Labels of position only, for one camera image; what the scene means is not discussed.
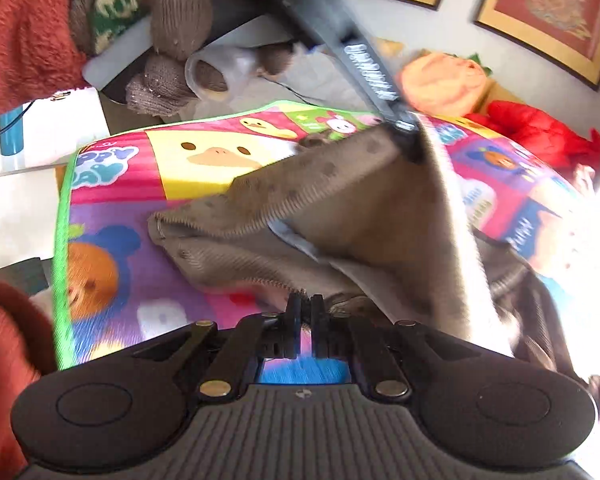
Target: brown glove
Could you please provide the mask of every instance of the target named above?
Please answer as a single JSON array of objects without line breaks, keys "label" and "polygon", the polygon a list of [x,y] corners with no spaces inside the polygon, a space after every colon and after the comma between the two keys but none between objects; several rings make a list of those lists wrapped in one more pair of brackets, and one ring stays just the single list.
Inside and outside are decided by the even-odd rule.
[{"label": "brown glove", "polygon": [[[126,87],[128,106],[152,115],[173,115],[196,98],[184,78],[184,62],[208,37],[212,24],[211,0],[71,0],[69,24],[78,48],[88,56],[103,52],[127,28],[151,12],[155,54],[144,73]],[[290,63],[289,44],[258,47],[262,72],[281,73]],[[198,63],[200,86],[225,91],[222,75]]]}]

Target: orange plush toy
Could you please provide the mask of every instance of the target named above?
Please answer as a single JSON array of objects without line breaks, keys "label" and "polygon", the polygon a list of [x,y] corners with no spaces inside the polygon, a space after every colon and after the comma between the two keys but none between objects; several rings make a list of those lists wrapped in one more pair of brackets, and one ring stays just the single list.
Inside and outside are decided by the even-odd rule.
[{"label": "orange plush toy", "polygon": [[542,110],[507,101],[491,103],[488,116],[465,117],[509,137],[569,180],[578,164],[596,171],[600,168],[600,134],[596,130],[591,130],[591,140],[587,140]]}]

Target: ribbed gray surface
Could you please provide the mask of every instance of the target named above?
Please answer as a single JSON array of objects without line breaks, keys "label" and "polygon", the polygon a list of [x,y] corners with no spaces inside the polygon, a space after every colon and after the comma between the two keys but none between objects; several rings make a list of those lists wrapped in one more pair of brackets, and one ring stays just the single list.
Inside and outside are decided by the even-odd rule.
[{"label": "ribbed gray surface", "polygon": [[[20,478],[71,477],[32,466]],[[573,464],[528,474],[497,473],[469,466],[433,446],[406,409],[371,402],[355,384],[250,386],[234,404],[200,410],[183,437],[162,455],[126,471],[92,478],[590,479]]]}]

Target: red cloth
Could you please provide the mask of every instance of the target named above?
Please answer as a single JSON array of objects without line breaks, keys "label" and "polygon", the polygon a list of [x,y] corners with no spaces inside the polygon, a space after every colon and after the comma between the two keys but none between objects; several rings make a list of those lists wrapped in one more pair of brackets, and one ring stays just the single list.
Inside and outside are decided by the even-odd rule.
[{"label": "red cloth", "polygon": [[0,480],[26,462],[11,432],[11,406],[40,374],[56,369],[51,325],[29,299],[0,283]]},{"label": "red cloth", "polygon": [[0,0],[0,114],[87,86],[68,19],[69,0]]},{"label": "red cloth", "polygon": [[509,137],[561,174],[573,174],[578,164],[596,171],[600,168],[596,130],[587,140],[542,110],[508,101],[489,104],[488,116],[468,114],[466,118]]}]

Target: white wall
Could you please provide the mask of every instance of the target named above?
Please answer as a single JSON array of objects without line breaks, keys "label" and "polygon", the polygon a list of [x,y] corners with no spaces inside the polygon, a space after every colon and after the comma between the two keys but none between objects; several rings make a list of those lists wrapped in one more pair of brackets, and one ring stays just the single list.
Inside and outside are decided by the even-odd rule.
[{"label": "white wall", "polygon": [[442,0],[438,11],[397,0],[347,0],[361,25],[410,50],[475,52],[499,83],[580,134],[600,131],[600,90],[592,90],[548,60],[472,23],[482,0]]}]

